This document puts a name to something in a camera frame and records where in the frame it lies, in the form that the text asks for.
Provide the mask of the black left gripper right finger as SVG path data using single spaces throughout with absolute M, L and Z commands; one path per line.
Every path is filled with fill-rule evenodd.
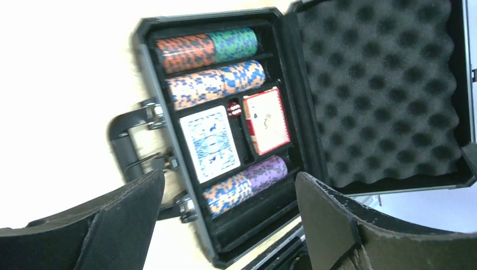
M 476 234 L 381 213 L 308 173 L 295 181 L 313 269 L 475 269 Z

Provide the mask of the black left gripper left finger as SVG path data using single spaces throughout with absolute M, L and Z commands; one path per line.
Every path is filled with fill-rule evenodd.
M 163 198 L 151 171 L 83 204 L 1 229 L 2 269 L 142 269 Z

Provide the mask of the orange poker chip stack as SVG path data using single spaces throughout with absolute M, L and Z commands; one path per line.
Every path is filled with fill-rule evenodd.
M 155 42 L 165 73 L 172 74 L 215 63 L 215 45 L 207 34 L 185 35 Z

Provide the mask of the red die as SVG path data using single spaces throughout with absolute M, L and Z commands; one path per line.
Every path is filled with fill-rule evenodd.
M 230 102 L 227 105 L 227 114 L 230 117 L 238 117 L 241 115 L 241 106 L 238 102 Z

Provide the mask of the green poker chip stack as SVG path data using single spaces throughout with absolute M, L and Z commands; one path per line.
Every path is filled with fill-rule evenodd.
M 238 28 L 206 33 L 215 47 L 215 63 L 253 56 L 258 50 L 258 38 L 250 28 Z

